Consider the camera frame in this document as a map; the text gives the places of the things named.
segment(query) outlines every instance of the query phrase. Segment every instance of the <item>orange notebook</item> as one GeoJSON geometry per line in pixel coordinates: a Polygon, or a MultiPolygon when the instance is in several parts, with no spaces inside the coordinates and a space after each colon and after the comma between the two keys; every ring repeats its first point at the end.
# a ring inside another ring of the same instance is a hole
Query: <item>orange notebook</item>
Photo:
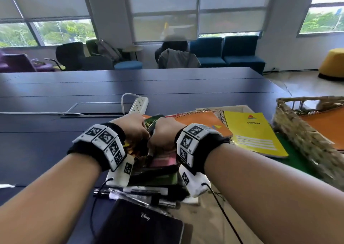
{"type": "Polygon", "coordinates": [[[323,136],[334,142],[333,147],[335,149],[344,150],[344,107],[300,117],[323,136]]]}
{"type": "Polygon", "coordinates": [[[174,119],[185,125],[195,123],[209,126],[222,133],[222,135],[225,137],[233,135],[233,133],[211,111],[203,113],[191,112],[185,114],[178,114],[174,117],[174,119]]]}

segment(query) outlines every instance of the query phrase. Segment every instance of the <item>black notebook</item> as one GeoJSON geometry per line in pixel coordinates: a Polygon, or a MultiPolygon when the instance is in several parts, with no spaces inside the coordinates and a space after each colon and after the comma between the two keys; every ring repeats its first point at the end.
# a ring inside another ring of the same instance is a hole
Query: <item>black notebook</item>
{"type": "Polygon", "coordinates": [[[180,244],[184,223],[118,199],[97,236],[97,244],[180,244]]]}

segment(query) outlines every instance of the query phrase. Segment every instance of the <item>purple armchair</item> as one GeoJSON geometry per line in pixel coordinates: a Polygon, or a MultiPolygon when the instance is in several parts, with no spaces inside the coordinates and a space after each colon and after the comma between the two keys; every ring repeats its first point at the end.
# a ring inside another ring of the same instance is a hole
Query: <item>purple armchair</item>
{"type": "Polygon", "coordinates": [[[36,66],[26,54],[9,55],[0,50],[0,73],[50,71],[55,71],[52,64],[36,66]]]}

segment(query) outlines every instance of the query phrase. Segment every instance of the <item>round stool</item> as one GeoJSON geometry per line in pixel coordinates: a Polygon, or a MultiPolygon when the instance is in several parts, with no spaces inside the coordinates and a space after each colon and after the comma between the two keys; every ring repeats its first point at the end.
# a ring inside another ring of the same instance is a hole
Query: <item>round stool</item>
{"type": "Polygon", "coordinates": [[[123,61],[114,65],[116,70],[132,70],[142,69],[142,62],[140,61],[123,61]]]}
{"type": "Polygon", "coordinates": [[[344,81],[344,48],[331,49],[319,68],[318,77],[344,81]]]}

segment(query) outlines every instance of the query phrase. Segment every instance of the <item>hand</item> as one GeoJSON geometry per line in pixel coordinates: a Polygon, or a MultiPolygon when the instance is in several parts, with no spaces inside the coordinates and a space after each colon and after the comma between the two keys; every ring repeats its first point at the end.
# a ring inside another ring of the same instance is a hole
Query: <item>hand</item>
{"type": "Polygon", "coordinates": [[[174,138],[183,129],[185,124],[176,121],[172,117],[161,117],[155,124],[155,131],[148,142],[148,148],[154,149],[156,147],[164,150],[172,150],[174,148],[174,138]]]}
{"type": "Polygon", "coordinates": [[[126,139],[132,142],[139,142],[149,138],[149,132],[145,128],[144,118],[139,113],[127,114],[110,121],[118,125],[126,134],[126,139]]]}

